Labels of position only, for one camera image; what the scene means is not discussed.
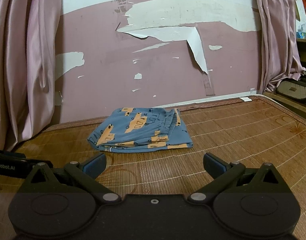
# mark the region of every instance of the brown mat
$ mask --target brown mat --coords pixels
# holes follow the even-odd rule
[[[231,99],[184,106],[181,117],[194,147],[143,154],[106,153],[108,166],[98,181],[118,194],[188,195],[212,178],[204,171],[202,157],[211,152],[247,167],[273,163],[291,187],[301,206],[295,235],[306,240],[306,120],[264,97],[251,102]],[[84,161],[96,152],[86,138],[98,125],[76,123],[71,128],[49,129],[23,143],[18,152],[48,159],[55,167]],[[14,235],[7,206],[22,180],[0,176],[0,239]]]

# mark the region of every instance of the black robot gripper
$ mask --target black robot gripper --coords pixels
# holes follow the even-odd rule
[[[123,200],[78,162],[56,170],[38,164],[8,209],[15,239],[296,239],[300,206],[271,163],[246,168],[206,153],[203,164],[214,180],[187,198],[127,194]]]

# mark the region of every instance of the screw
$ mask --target screw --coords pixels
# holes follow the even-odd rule
[[[152,204],[157,204],[157,203],[159,203],[159,201],[157,199],[151,199],[151,203]]]
[[[196,200],[196,201],[202,201],[206,199],[206,196],[203,193],[196,192],[191,195],[191,199]]]
[[[106,201],[116,201],[118,200],[118,194],[115,193],[106,193],[103,195],[103,199]]]

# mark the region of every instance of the suitcase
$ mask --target suitcase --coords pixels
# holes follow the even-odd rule
[[[299,81],[283,80],[277,87],[276,93],[306,105],[306,71]]]

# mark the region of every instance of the satin curtain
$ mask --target satin curtain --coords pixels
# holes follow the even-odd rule
[[[262,23],[260,92],[272,91],[285,78],[298,80],[301,66],[296,43],[295,1],[257,0]]]
[[[0,0],[0,149],[50,123],[61,0]]]

